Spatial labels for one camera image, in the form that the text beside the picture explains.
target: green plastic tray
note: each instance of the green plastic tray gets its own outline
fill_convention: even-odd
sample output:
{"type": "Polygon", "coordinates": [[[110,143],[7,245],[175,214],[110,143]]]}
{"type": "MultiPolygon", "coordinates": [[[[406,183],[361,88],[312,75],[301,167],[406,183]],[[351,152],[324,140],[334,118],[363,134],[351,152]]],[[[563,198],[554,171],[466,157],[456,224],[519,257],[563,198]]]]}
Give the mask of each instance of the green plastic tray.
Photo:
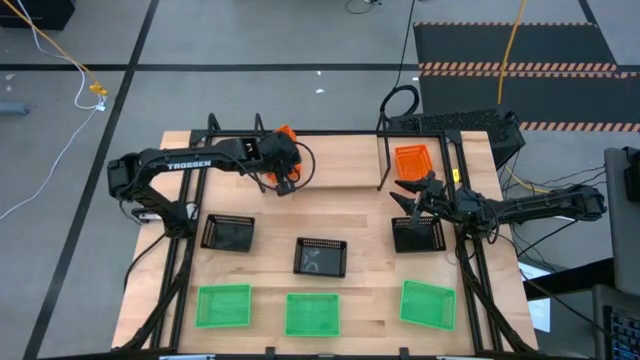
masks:
{"type": "Polygon", "coordinates": [[[406,280],[402,285],[400,320],[453,331],[456,327],[456,291],[406,280]]]}
{"type": "Polygon", "coordinates": [[[327,293],[287,294],[286,336],[340,336],[340,295],[327,293]]]}
{"type": "Polygon", "coordinates": [[[248,326],[250,321],[249,284],[201,286],[198,289],[197,328],[248,326]]]}

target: orange object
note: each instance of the orange object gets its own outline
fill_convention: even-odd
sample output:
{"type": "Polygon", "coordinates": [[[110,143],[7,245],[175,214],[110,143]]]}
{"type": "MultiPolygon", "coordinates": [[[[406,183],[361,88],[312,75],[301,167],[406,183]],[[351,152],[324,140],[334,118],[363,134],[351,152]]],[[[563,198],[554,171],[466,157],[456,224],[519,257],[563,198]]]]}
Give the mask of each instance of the orange object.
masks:
{"type": "Polygon", "coordinates": [[[396,148],[396,168],[400,180],[419,180],[427,176],[433,166],[426,145],[396,148]]]}
{"type": "MultiPolygon", "coordinates": [[[[291,140],[293,141],[297,141],[296,140],[296,133],[293,131],[293,129],[291,129],[291,126],[289,125],[282,125],[281,127],[279,127],[278,129],[276,129],[274,132],[279,132],[279,133],[283,133],[283,134],[287,134],[289,135],[289,137],[291,138],[291,140]]],[[[289,173],[289,177],[292,180],[298,181],[300,180],[299,176],[300,174],[302,174],[302,166],[300,166],[300,164],[296,165],[296,171],[292,171],[289,173]]],[[[269,173],[267,174],[267,179],[269,179],[269,181],[272,184],[276,184],[278,181],[276,180],[276,176],[273,173],[269,173]]]]}

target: wooden tabletop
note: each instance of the wooden tabletop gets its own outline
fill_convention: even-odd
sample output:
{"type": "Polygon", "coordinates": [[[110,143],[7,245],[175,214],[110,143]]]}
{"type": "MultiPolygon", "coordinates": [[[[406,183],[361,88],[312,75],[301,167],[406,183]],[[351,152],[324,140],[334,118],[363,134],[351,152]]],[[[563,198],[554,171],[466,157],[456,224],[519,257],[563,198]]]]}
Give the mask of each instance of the wooden tabletop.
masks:
{"type": "MultiPolygon", "coordinates": [[[[321,144],[323,141],[331,141],[333,137],[335,136],[300,136],[298,141],[321,144]]],[[[500,199],[500,188],[486,133],[463,132],[462,137],[472,188],[486,197],[500,199]]],[[[188,139],[189,132],[166,132],[161,148],[186,147],[188,139]]],[[[390,138],[389,142],[391,151],[396,146],[426,144],[436,177],[444,180],[438,140],[390,138]]],[[[381,139],[378,139],[378,147],[379,150],[370,148],[368,151],[379,151],[380,169],[385,169],[381,139]]],[[[449,151],[451,158],[455,159],[452,145],[449,146],[449,151]]],[[[443,224],[447,245],[445,252],[396,254],[390,219],[403,216],[403,213],[389,196],[389,191],[411,194],[405,193],[393,183],[397,175],[395,164],[392,163],[391,166],[389,178],[380,192],[375,187],[316,188],[300,190],[282,198],[269,192],[260,193],[255,183],[246,176],[208,170],[179,351],[260,354],[264,353],[265,347],[274,346],[279,354],[392,355],[398,354],[398,348],[408,347],[412,355],[472,354],[463,282],[454,255],[453,226],[446,222],[443,224]],[[201,249],[199,243],[204,219],[210,213],[255,217],[255,233],[250,253],[201,249]],[[299,236],[347,241],[349,248],[346,277],[340,279],[293,274],[295,242],[299,236]],[[401,285],[406,279],[456,290],[455,331],[431,329],[399,320],[401,285]],[[229,283],[249,283],[252,286],[250,326],[196,328],[198,287],[229,283]],[[341,336],[285,337],[284,304],[286,294],[291,292],[340,294],[341,336]]],[[[452,167],[457,167],[455,160],[452,167]]],[[[192,177],[191,197],[195,193],[196,177],[192,177]]],[[[181,178],[181,172],[163,173],[154,179],[152,185],[169,199],[177,199],[181,178]]],[[[162,232],[162,224],[159,222],[143,225],[136,255],[162,232]]],[[[503,226],[500,233],[511,237],[507,226],[503,226]]],[[[169,241],[164,241],[132,272],[113,338],[114,346],[129,340],[155,306],[168,243],[169,241]]],[[[494,245],[485,245],[485,252],[496,305],[522,338],[529,345],[537,347],[512,245],[500,239],[494,245]]],[[[181,250],[179,254],[177,264],[182,259],[181,250]]],[[[486,348],[491,348],[486,313],[479,302],[478,309],[483,341],[486,348]]],[[[165,320],[163,345],[168,344],[173,314],[174,309],[171,307],[165,320]]]]}

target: concrete floor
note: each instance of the concrete floor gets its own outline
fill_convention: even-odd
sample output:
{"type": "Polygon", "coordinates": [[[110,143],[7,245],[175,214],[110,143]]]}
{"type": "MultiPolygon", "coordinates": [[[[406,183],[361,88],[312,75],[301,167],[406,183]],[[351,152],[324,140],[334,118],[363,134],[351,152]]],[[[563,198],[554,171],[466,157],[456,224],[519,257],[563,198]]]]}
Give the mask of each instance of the concrete floor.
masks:
{"type": "MultiPolygon", "coordinates": [[[[640,1],[589,3],[618,63],[640,64],[636,36],[640,25],[635,21],[640,1]]],[[[82,0],[67,29],[52,35],[82,62],[127,64],[148,4],[149,0],[82,0]]],[[[343,0],[160,0],[140,63],[397,63],[410,1],[387,1],[360,16],[347,14],[343,6],[343,0]]],[[[517,7],[515,0],[429,0],[416,3],[413,19],[512,21],[517,7]]],[[[529,2],[523,20],[576,22],[585,17],[577,0],[536,0],[529,2]]],[[[413,36],[409,39],[407,62],[415,63],[413,36]]],[[[0,29],[0,64],[9,63],[58,60],[37,52],[29,31],[0,29]]],[[[80,133],[43,193],[0,222],[4,234],[0,349],[5,359],[24,354],[123,73],[97,75],[113,94],[107,110],[80,133]]],[[[262,114],[267,127],[288,123],[301,129],[373,128],[379,102],[395,76],[387,71],[137,72],[107,160],[157,146],[165,130],[204,127],[211,111],[227,129],[252,126],[255,112],[262,114]]],[[[403,73],[401,83],[412,83],[414,76],[403,73]]],[[[0,177],[0,212],[38,188],[69,136],[88,116],[72,105],[79,81],[76,72],[0,71],[0,100],[24,101],[33,107],[26,117],[3,116],[0,121],[0,167],[11,169],[0,177]]],[[[390,112],[405,109],[405,100],[409,101],[395,101],[390,112]]],[[[534,181],[597,166],[606,147],[640,147],[636,133],[525,132],[524,136],[527,146],[516,173],[534,181]],[[550,157],[554,165],[546,160],[550,157]]],[[[530,222],[518,232],[531,241],[561,224],[530,222]]],[[[108,196],[103,173],[40,357],[109,349],[137,231],[108,196]]],[[[606,258],[611,255],[608,218],[578,224],[538,249],[547,261],[562,267],[606,258]]],[[[576,324],[584,326],[579,320],[576,324]]],[[[558,341],[541,340],[541,344],[549,349],[564,347],[558,341]]]]}

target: yellow cable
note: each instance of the yellow cable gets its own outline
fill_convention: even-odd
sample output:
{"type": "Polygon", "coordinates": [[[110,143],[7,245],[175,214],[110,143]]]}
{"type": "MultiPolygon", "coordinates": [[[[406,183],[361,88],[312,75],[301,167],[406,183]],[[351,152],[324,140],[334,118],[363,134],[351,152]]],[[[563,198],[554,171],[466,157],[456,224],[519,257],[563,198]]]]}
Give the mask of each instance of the yellow cable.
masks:
{"type": "Polygon", "coordinates": [[[91,80],[93,80],[94,82],[93,85],[89,85],[89,90],[91,90],[91,92],[98,95],[102,95],[102,96],[106,96],[108,94],[107,89],[102,87],[102,85],[93,75],[91,70],[89,70],[86,66],[82,65],[81,63],[76,61],[74,58],[72,58],[71,55],[67,54],[64,50],[62,50],[55,41],[53,41],[49,36],[47,36],[47,34],[45,34],[42,30],[38,29],[37,26],[35,26],[31,21],[29,21],[29,19],[27,19],[26,16],[24,16],[18,9],[16,9],[15,6],[13,6],[9,2],[9,0],[2,0],[2,2],[4,2],[9,7],[9,9],[11,9],[11,11],[13,11],[16,15],[18,15],[24,22],[29,24],[29,26],[31,26],[36,32],[38,32],[40,36],[45,38],[51,45],[53,45],[53,47],[55,47],[56,50],[58,50],[64,57],[69,59],[69,61],[71,61],[74,65],[78,66],[80,69],[84,70],[89,75],[89,77],[91,77],[91,80]]]}
{"type": "Polygon", "coordinates": [[[515,39],[516,37],[516,30],[518,30],[518,25],[520,25],[520,18],[522,17],[522,13],[524,12],[525,5],[527,5],[527,0],[522,0],[520,2],[520,10],[518,10],[518,17],[516,18],[516,22],[513,24],[513,28],[511,29],[511,37],[509,38],[509,43],[507,44],[507,50],[504,52],[504,58],[502,59],[502,66],[500,67],[500,79],[498,80],[498,105],[502,104],[502,82],[504,81],[504,72],[507,69],[507,60],[509,59],[509,53],[511,52],[511,45],[513,44],[513,39],[515,39]]]}
{"type": "Polygon", "coordinates": [[[535,191],[537,193],[542,193],[542,194],[548,194],[548,193],[551,192],[550,190],[540,189],[540,188],[537,188],[537,187],[534,187],[532,185],[529,185],[529,184],[525,183],[524,181],[520,180],[517,176],[515,176],[513,174],[513,172],[511,172],[511,169],[509,169],[508,166],[505,165],[505,168],[507,169],[507,171],[509,172],[509,175],[513,178],[513,180],[515,180],[523,188],[535,191]]]}

